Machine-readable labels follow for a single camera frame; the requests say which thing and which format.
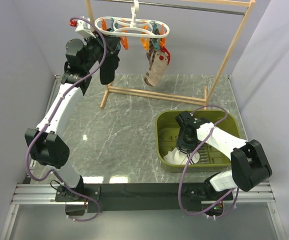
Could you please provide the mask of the white plastic clip hanger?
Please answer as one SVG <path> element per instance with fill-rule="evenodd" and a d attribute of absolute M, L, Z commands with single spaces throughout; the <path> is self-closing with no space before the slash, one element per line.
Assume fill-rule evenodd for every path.
<path fill-rule="evenodd" d="M 138 18 L 140 3 L 131 3 L 131 18 L 103 16 L 95 20 L 95 27 L 103 34 L 118 37 L 162 39 L 170 33 L 169 26 L 158 20 Z"/>

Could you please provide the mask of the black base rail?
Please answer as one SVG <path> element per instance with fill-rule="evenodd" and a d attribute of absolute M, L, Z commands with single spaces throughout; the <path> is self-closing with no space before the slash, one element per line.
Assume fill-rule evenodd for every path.
<path fill-rule="evenodd" d="M 83 215 L 75 205 L 81 202 L 87 213 L 108 211 L 178 210 L 200 212 L 206 202 L 233 200 L 229 190 L 217 192 L 206 183 L 92 183 L 70 192 L 58 186 L 55 201 L 66 204 L 66 213 Z"/>

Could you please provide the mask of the teal clothes clip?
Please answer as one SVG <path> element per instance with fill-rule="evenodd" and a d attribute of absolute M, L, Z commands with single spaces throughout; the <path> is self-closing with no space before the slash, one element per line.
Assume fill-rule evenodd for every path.
<path fill-rule="evenodd" d="M 160 32 L 157 28 L 155 29 L 154 34 L 158 36 L 160 35 Z M 159 38 L 151 38 L 150 43 L 156 52 L 160 51 L 160 39 Z"/>

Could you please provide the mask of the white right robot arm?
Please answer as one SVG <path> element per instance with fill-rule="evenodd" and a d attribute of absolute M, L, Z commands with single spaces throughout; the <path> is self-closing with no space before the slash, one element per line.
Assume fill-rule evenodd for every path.
<path fill-rule="evenodd" d="M 195 118 L 188 111 L 180 113 L 175 119 L 180 129 L 176 147 L 168 153 L 172 163 L 198 163 L 198 147 L 203 144 L 215 148 L 230 160 L 230 170 L 219 172 L 204 181 L 204 195 L 208 199 L 214 200 L 222 191 L 229 189 L 239 188 L 248 192 L 273 174 L 259 141 L 235 137 L 204 117 Z"/>

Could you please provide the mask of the brown striped sock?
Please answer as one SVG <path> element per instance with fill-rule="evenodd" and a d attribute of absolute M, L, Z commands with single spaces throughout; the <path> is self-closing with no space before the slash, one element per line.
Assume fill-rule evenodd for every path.
<path fill-rule="evenodd" d="M 149 71 L 152 70 L 152 66 L 154 64 L 156 53 L 157 53 L 157 51 L 156 51 L 155 47 L 153 45 L 150 45 L 149 50 L 146 53 L 146 57 L 147 57 L 147 60 L 149 62 L 149 68 L 148 68 Z"/>

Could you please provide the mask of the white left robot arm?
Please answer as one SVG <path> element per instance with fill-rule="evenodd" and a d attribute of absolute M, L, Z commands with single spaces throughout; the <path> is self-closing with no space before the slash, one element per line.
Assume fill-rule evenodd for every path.
<path fill-rule="evenodd" d="M 35 181 L 45 177 L 35 177 L 30 170 L 31 160 L 46 166 L 48 174 L 53 173 L 59 187 L 57 193 L 71 201 L 86 197 L 84 181 L 69 162 L 70 149 L 63 141 L 67 121 L 76 104 L 85 95 L 97 65 L 100 82 L 110 84 L 115 79 L 119 66 L 118 54 L 121 49 L 120 38 L 116 36 L 97 35 L 84 40 L 74 38 L 66 45 L 66 62 L 57 97 L 42 121 L 34 128 L 27 129 L 24 135 L 27 143 L 25 154 L 26 170 Z"/>

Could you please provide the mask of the wooden drying rack frame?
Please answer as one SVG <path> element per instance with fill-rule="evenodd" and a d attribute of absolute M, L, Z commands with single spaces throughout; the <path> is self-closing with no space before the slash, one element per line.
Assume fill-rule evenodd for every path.
<path fill-rule="evenodd" d="M 253 0 L 189 0 L 186 5 L 139 0 L 137 17 L 158 20 L 169 26 L 169 35 L 159 38 L 160 51 L 168 55 L 165 72 L 204 71 L 209 64 L 215 64 L 212 72 L 217 84 L 254 6 Z M 212 13 L 240 16 L 231 41 L 221 38 L 220 23 L 210 24 Z M 146 52 L 151 45 L 151 38 L 114 37 L 120 37 L 123 49 L 129 48 L 129 40 L 132 39 L 140 39 Z"/>

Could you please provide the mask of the red and beige sock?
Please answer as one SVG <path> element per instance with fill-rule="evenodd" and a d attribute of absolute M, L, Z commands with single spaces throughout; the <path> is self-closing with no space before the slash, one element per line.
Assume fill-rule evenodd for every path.
<path fill-rule="evenodd" d="M 144 76 L 144 82 L 151 87 L 156 87 L 167 69 L 168 55 L 157 51 L 151 70 L 148 70 Z"/>

